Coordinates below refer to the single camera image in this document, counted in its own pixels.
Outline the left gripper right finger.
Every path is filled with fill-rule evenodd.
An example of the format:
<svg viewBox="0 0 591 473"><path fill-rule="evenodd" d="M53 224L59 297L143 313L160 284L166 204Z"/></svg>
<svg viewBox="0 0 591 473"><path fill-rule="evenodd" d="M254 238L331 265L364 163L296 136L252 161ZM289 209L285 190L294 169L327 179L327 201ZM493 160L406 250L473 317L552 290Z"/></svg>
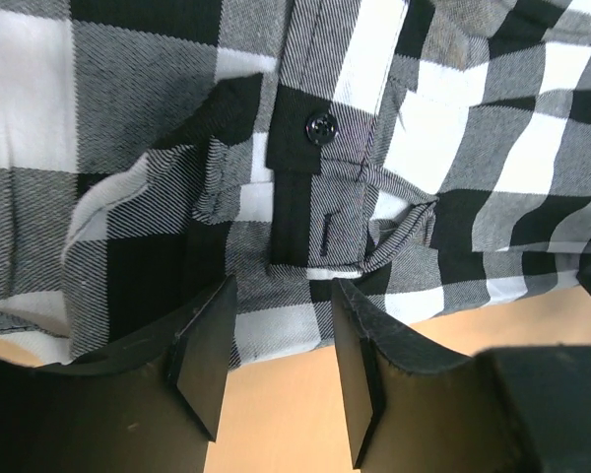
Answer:
<svg viewBox="0 0 591 473"><path fill-rule="evenodd" d="M362 469L388 396L377 358L409 375L435 375L469 360L381 310L352 282L332 282L334 347L355 469Z"/></svg>

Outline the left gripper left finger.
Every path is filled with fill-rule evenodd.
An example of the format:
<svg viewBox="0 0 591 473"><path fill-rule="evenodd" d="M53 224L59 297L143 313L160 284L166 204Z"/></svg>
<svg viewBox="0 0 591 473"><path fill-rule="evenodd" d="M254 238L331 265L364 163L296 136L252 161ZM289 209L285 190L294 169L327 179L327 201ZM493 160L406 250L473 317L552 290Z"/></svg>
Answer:
<svg viewBox="0 0 591 473"><path fill-rule="evenodd" d="M214 441L229 371L236 297L236 279L228 276L172 313L74 363L125 372L162 358L164 385Z"/></svg>

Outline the black white checkered shirt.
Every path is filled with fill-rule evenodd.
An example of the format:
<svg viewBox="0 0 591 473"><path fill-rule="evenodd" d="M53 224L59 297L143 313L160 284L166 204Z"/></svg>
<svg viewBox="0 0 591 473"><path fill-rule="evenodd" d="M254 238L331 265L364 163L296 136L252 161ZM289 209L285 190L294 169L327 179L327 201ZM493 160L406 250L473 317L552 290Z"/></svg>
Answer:
<svg viewBox="0 0 591 473"><path fill-rule="evenodd" d="M233 367L591 261L591 1L0 1L0 339L66 363L228 275Z"/></svg>

